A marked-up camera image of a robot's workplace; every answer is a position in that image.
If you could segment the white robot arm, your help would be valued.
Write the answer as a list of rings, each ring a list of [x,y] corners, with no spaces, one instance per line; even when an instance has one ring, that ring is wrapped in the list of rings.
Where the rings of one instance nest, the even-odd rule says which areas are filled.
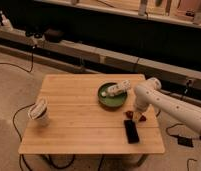
[[[165,95],[160,92],[160,89],[161,82],[155,77],[138,83],[134,87],[135,110],[144,113],[149,105],[153,105],[201,136],[201,107]],[[196,171],[201,171],[201,153]]]

